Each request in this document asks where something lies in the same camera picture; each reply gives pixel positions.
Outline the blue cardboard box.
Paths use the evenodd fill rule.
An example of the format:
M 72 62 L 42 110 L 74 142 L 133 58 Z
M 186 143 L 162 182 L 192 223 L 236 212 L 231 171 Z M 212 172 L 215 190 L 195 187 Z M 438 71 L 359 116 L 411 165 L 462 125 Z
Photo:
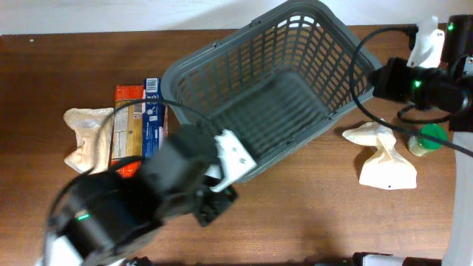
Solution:
M 166 107 L 163 103 L 152 102 L 153 99 L 163 99 L 160 85 L 161 78 L 147 78 L 144 82 L 143 98 L 147 100 L 147 102 L 142 104 L 142 155 L 145 158 L 150 158 L 159 150 L 165 135 L 164 122 Z

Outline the orange pasta package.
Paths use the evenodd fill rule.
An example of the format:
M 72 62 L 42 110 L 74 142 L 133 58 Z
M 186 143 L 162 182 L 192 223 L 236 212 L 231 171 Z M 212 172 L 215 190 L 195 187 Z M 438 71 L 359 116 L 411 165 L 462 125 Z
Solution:
M 115 106 L 120 107 L 132 100 L 143 98 L 144 85 L 124 86 L 118 85 L 115 90 Z M 111 164 L 115 165 L 125 157 L 142 155 L 143 141 L 143 103 L 137 103 L 121 109 L 115 116 Z M 168 135 L 167 106 L 165 113 L 163 140 Z

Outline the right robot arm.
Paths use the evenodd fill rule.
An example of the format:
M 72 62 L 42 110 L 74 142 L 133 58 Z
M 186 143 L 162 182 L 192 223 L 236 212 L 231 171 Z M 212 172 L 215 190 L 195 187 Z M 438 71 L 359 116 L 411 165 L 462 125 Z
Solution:
M 411 58 L 390 58 L 385 66 L 372 72 L 374 96 L 410 108 L 437 108 L 448 112 L 446 121 L 454 133 L 453 141 L 431 137 L 430 141 L 455 150 L 457 166 L 452 234 L 443 265 L 472 264 L 472 16 L 449 18 L 440 62 L 446 69 L 424 66 L 428 55 L 420 46 L 434 41 L 422 40 L 419 26 L 403 27 L 410 37 Z

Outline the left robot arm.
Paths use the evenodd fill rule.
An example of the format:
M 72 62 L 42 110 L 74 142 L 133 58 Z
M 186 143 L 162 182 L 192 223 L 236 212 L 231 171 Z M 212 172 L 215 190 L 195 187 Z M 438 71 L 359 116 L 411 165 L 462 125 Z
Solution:
M 184 125 L 132 177 L 118 167 L 82 173 L 55 198 L 39 265 L 113 265 L 150 243 L 165 222 L 194 215 L 209 226 L 233 205 L 222 153 L 228 131 Z

